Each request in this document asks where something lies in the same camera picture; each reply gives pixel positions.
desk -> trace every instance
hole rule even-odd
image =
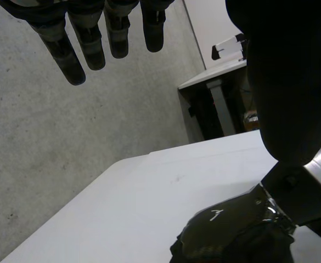
[[[225,62],[218,66],[207,69],[202,73],[198,74],[197,76],[195,76],[194,78],[191,78],[189,81],[182,83],[180,86],[178,86],[178,89],[184,89],[189,86],[198,84],[200,82],[208,81],[212,78],[215,78],[215,77],[224,75],[228,72],[245,67],[246,65],[247,65],[247,60],[241,60],[241,61],[234,60],[234,61]]]
[[[112,165],[2,263],[167,263],[201,209],[246,192],[274,166],[258,131]],[[296,263],[321,262],[321,239],[298,228]]]
[[[189,81],[186,81],[178,87],[179,90],[183,91],[185,88],[191,87],[193,85],[202,82],[205,83],[207,89],[211,92],[224,136],[236,134],[236,130],[234,128],[234,123],[232,121],[229,108],[223,95],[221,86],[222,82],[220,79],[217,79],[217,77],[224,75],[228,72],[237,70],[239,68],[245,67],[246,65],[246,60],[236,59],[232,61],[227,61],[218,66],[205,70],[204,72],[198,74],[194,78],[190,79]]]

robot finger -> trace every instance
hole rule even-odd
[[[128,15],[139,0],[106,0],[104,15],[111,54],[122,59],[128,54]]]
[[[69,1],[69,19],[91,70],[100,70],[105,66],[102,34],[98,27],[103,8],[104,0]]]
[[[174,0],[141,0],[140,6],[143,17],[143,32],[147,49],[158,52],[164,45],[165,9]]]

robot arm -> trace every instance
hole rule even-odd
[[[263,142],[279,162],[249,193],[197,213],[171,263],[293,262],[296,226],[321,237],[321,1],[226,0],[248,37]]]
[[[141,3],[143,31],[147,48],[158,52],[164,42],[165,9],[174,0],[0,0],[11,15],[26,20],[39,34],[66,79],[80,85],[85,72],[65,32],[65,14],[74,28],[78,42],[91,70],[105,66],[102,35],[98,21],[105,11],[110,49],[113,57],[128,54],[128,15]]]

black glove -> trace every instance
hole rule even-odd
[[[171,247],[171,263],[293,263],[295,225],[261,186],[197,213]]]

white table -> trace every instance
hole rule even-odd
[[[276,160],[258,131],[122,160],[2,263],[167,263],[199,210],[256,185]],[[296,263],[321,262],[321,239],[295,234]]]

